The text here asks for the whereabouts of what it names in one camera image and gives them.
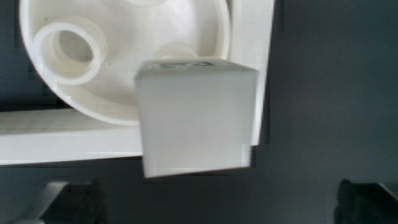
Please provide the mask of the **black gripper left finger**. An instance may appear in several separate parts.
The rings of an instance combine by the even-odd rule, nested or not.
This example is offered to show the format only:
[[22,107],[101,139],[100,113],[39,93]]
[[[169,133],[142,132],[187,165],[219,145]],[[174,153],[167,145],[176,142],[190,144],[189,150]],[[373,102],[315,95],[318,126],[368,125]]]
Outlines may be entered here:
[[20,217],[2,224],[109,224],[100,180],[52,181]]

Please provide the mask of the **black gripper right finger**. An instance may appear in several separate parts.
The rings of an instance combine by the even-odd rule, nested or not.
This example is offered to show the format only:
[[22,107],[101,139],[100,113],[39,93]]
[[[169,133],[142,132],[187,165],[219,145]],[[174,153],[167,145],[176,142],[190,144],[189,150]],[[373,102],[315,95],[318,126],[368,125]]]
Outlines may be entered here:
[[343,179],[336,200],[334,224],[398,224],[398,197],[382,183]]

